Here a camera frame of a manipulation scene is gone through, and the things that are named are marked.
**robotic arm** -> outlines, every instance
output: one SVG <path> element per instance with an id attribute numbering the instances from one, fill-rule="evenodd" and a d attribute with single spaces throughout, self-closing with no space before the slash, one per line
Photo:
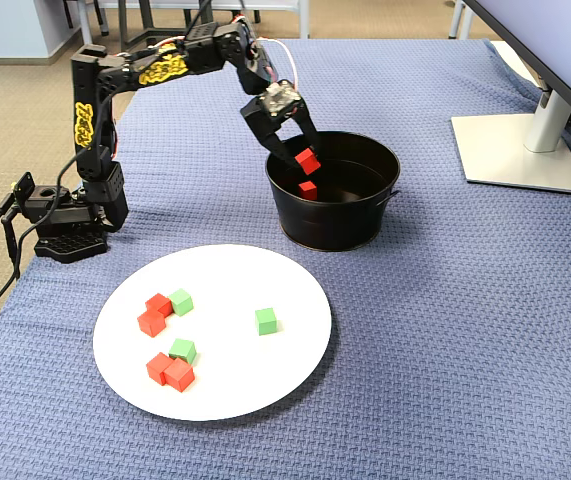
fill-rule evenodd
<path id="1" fill-rule="evenodd" d="M 255 95 L 241 114 L 261 145 L 300 169 L 276 135 L 281 124 L 293 118 L 319 153 L 318 132 L 305 101 L 289 81 L 273 80 L 276 73 L 267 53 L 242 20 L 224 26 L 200 25 L 185 39 L 168 39 L 133 54 L 111 56 L 104 47 L 86 45 L 72 57 L 74 142 L 82 187 L 74 192 L 61 189 L 56 210 L 36 229 L 38 256 L 71 263 L 103 253 L 105 232 L 118 231 L 125 222 L 128 207 L 123 172 L 114 159 L 117 139 L 111 99 L 103 105 L 101 124 L 97 124 L 104 100 L 114 92 L 221 70 L 226 62 L 236 67 L 245 93 Z M 16 183 L 13 193 L 20 212 L 31 223 L 41 219 L 55 200 L 55 187 L 35 185 L 29 173 Z"/>

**floor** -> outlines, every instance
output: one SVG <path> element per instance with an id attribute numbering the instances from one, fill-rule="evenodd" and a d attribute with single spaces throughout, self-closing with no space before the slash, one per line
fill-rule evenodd
<path id="1" fill-rule="evenodd" d="M 351 0 L 312 0 L 311 4 L 312 38 L 447 38 L 454 5 L 442 0 L 366 0 L 359 2 L 356 10 Z M 157 10 L 154 15 L 158 26 L 183 25 L 181 11 Z M 217 12 L 215 17 L 226 22 L 230 14 Z M 95 41 L 117 52 L 115 12 L 108 12 L 112 27 L 109 37 L 101 37 L 95 19 L 92 21 Z M 133 34 L 140 21 L 132 18 L 131 22 Z M 269 37 L 296 38 L 298 17 L 287 12 L 263 12 L 258 31 Z M 481 37 L 498 39 L 476 19 L 471 38 Z M 27 169 L 37 183 L 50 183 L 73 155 L 69 59 L 79 46 L 80 40 L 51 66 L 0 66 L 0 201 Z M 128 94 L 115 99 L 117 118 L 130 99 Z M 69 174 L 64 183 L 70 186 L 77 181 L 75 174 Z M 24 219 L 15 221 L 18 232 L 27 226 Z M 28 240 L 24 265 L 31 258 L 35 238 Z M 4 243 L 0 229 L 0 287 L 11 273 Z"/>

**monitor stand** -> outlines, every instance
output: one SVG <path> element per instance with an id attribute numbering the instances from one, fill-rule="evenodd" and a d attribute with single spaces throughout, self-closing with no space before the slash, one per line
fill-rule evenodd
<path id="1" fill-rule="evenodd" d="M 571 152 L 561 138 L 570 114 L 553 91 L 534 114 L 452 117 L 467 181 L 571 193 Z"/>

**white plate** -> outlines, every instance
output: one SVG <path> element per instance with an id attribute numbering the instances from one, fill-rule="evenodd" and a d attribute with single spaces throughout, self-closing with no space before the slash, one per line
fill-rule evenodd
<path id="1" fill-rule="evenodd" d="M 194 310 L 171 315 L 155 338 L 138 327 L 145 301 L 185 289 Z M 278 331 L 259 336 L 254 312 L 274 308 Z M 132 405 L 181 420 L 219 420 L 283 398 L 318 365 L 332 318 L 325 292 L 293 260 L 245 245 L 208 245 L 159 258 L 109 297 L 94 329 L 107 384 Z M 196 380 L 180 393 L 149 378 L 146 364 L 176 338 L 192 340 Z"/>

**table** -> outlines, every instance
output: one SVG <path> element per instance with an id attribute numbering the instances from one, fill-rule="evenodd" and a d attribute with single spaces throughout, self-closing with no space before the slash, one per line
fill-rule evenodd
<path id="1" fill-rule="evenodd" d="M 380 235 L 344 253 L 285 238 L 232 68 L 138 92 L 110 251 L 35 259 L 0 315 L 0 478 L 571 478 L 571 196 L 467 184 L 450 122 L 531 112 L 537 89 L 483 41 L 287 43 L 317 126 L 400 158 Z M 122 401 L 92 358 L 103 302 L 162 255 L 230 242 L 319 280 L 335 327 L 317 370 L 230 421 Z"/>

